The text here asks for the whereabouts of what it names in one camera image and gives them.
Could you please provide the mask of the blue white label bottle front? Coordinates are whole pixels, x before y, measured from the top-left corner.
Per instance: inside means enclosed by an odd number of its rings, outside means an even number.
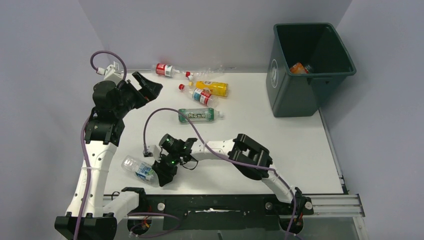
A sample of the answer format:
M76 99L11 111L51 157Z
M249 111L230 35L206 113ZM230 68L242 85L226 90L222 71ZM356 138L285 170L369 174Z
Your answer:
M121 163L121 168L149 185L157 185L159 183L159 178L153 167L139 158L127 155Z

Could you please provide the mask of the red blue label bottle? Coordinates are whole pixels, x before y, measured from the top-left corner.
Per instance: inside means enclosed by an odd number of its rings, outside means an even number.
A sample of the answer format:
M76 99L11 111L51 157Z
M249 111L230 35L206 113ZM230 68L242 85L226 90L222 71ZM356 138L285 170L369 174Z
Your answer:
M218 99L207 90L184 84L180 84L178 89L191 100L204 106L215 108L218 105Z

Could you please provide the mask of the green tea bottle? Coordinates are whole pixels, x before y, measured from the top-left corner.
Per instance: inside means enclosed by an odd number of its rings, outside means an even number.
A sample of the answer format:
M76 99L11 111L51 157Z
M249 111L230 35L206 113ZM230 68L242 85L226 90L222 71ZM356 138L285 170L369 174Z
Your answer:
M224 114L221 111L218 111L212 107L206 108L180 108L178 109L180 113L178 115L178 120L182 124L188 124L190 120L192 123L195 122L214 122L218 119L223 119Z

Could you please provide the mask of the yellow juice bottle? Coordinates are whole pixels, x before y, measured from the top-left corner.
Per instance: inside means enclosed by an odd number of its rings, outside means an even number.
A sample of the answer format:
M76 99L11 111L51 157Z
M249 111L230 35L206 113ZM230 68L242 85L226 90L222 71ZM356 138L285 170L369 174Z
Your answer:
M229 85L224 82L217 81L190 81L190 87L196 87L209 91L212 95L227 97L229 93Z

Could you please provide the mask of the orange tea bottle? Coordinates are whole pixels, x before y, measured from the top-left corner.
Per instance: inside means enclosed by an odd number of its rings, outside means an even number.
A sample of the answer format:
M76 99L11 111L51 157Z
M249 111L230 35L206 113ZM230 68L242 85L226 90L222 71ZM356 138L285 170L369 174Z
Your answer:
M292 74L308 74L309 73L308 69L304 65L302 65L300 62L297 62L292 67L290 67L289 71Z

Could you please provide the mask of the gold red energy drink bottle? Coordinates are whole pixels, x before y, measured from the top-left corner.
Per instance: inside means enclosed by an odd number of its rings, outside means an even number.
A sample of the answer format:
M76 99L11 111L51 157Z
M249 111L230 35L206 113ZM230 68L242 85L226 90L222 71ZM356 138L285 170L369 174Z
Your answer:
M304 71L307 74L312 74L314 72L314 68L310 64L304 65Z

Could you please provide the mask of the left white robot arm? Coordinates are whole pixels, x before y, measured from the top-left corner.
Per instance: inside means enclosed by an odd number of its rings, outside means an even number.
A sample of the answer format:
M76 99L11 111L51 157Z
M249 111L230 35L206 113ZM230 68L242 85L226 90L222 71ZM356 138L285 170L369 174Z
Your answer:
M94 107L80 132L83 163L71 203L55 219L55 229L67 240L112 240L118 224L138 208L145 195L140 187L125 187L109 203L104 193L112 159L124 131L124 117L154 101L162 84L138 72L130 80L103 80L93 87Z

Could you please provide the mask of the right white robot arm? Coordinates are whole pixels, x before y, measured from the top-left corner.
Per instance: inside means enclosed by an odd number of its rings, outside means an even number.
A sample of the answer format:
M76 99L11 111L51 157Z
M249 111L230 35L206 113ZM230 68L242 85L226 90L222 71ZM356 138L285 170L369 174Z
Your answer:
M172 182L178 166L203 160L224 160L233 164L248 179L263 182L281 202L282 209L289 214L301 207L297 190L290 186L272 167L270 151L246 134L221 141L204 141L191 137L177 139L165 134L153 154L152 169L158 176L161 187Z

